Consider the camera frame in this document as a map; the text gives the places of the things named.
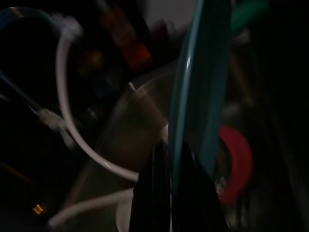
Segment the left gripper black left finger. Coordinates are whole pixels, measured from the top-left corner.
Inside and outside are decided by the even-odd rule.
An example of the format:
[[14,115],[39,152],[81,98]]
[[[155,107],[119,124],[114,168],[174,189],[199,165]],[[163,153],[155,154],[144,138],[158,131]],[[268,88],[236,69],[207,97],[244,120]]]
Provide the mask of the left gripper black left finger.
[[165,142],[151,149],[133,188],[130,232],[168,232],[170,230],[170,165]]

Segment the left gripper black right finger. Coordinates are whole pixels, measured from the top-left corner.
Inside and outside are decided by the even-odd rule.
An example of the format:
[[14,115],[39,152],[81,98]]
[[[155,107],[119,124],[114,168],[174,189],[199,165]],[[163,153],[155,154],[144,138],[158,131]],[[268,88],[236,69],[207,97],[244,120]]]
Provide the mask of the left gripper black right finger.
[[177,190],[172,195],[174,232],[228,232],[215,184],[188,145],[182,146]]

